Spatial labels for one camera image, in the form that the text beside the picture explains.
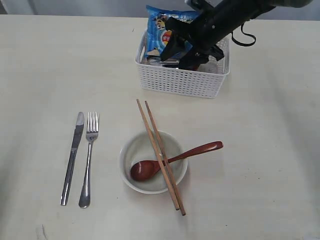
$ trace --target knife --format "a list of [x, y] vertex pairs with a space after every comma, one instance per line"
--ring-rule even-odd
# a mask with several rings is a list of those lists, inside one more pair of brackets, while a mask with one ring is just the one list
[[76, 119], [73, 140], [71, 145], [71, 152], [70, 152], [68, 167], [66, 169], [66, 174], [65, 174], [64, 184], [63, 184], [63, 190], [62, 190], [61, 202], [60, 202], [61, 206], [67, 205], [67, 202], [68, 202], [72, 174], [74, 172], [76, 154], [77, 154], [78, 146], [82, 137], [84, 126], [85, 126], [84, 113], [79, 112], [78, 118]]

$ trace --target snack bag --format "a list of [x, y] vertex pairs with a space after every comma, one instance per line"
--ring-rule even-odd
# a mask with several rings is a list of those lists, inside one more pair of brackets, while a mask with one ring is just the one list
[[[149, 18], [147, 26], [145, 57], [158, 57], [165, 49], [171, 36], [171, 31], [166, 30], [165, 26], [167, 19], [173, 17], [180, 21], [189, 23], [198, 16], [198, 13], [196, 11], [169, 11], [158, 9], [149, 5], [146, 6], [146, 9], [149, 13]], [[185, 52], [179, 52], [174, 55], [173, 58], [180, 59], [191, 48], [192, 45], [188, 42], [185, 42]]]

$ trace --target bowl rim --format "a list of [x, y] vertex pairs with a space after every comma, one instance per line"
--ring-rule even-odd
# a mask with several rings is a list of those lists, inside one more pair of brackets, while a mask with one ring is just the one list
[[[177, 146], [179, 147], [181, 153], [183, 153], [183, 148], [181, 147], [181, 145], [179, 144], [179, 142], [169, 133], [165, 132], [165, 131], [158, 131], [159, 133], [161, 134], [164, 134], [164, 135], [167, 135], [169, 136], [170, 138], [172, 138], [176, 143], [177, 143]], [[119, 170], [120, 170], [120, 175], [121, 175], [121, 178], [122, 180], [130, 187], [132, 188], [133, 190], [136, 190], [137, 192], [140, 192], [140, 193], [143, 193], [143, 194], [162, 194], [166, 191], [168, 191], [168, 187], [166, 187], [165, 189], [162, 189], [162, 190], [158, 190], [158, 191], [150, 191], [150, 190], [143, 190], [141, 188], [138, 188], [137, 186], [133, 185], [131, 182], [129, 182], [129, 180], [127, 179], [124, 171], [123, 171], [123, 162], [124, 162], [124, 157], [125, 157], [125, 154], [129, 148], [129, 146], [132, 144], [132, 142], [139, 136], [141, 135], [144, 135], [144, 134], [148, 134], [146, 131], [140, 131], [138, 132], [137, 134], [135, 134], [133, 137], [131, 137], [129, 139], [129, 141], [127, 141], [125, 143], [125, 145], [122, 147], [121, 151], [120, 151], [120, 156], [119, 156]], [[187, 172], [187, 168], [188, 168], [188, 159], [185, 158], [182, 160], [183, 161], [183, 164], [182, 164], [182, 172], [180, 174], [180, 176], [178, 177], [178, 179], [176, 179], [176, 184], [178, 185], [181, 180], [184, 178], [184, 176], [186, 175], [186, 172]]]

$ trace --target white basket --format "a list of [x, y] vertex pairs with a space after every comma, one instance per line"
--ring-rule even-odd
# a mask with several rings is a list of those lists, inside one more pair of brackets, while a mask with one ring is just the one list
[[210, 56], [209, 62], [202, 64], [197, 71], [142, 64], [146, 51], [146, 37], [147, 34], [144, 32], [135, 56], [143, 89], [207, 99], [213, 99], [218, 95], [224, 79], [230, 72], [229, 37], [217, 44], [223, 50], [224, 58], [216, 61]]

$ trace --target bowl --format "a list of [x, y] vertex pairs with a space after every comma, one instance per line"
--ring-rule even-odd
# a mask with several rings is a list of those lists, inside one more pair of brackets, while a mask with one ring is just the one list
[[[179, 143], [168, 133], [159, 131], [168, 159], [181, 154]], [[135, 181], [130, 176], [131, 167], [143, 160], [157, 160], [154, 149], [150, 143], [148, 133], [140, 132], [131, 138], [122, 148], [119, 158], [119, 167], [123, 181], [132, 189], [143, 194], [161, 194], [168, 191], [164, 176], [161, 172], [146, 181]], [[176, 184], [185, 176], [188, 160], [182, 159], [170, 163]]]

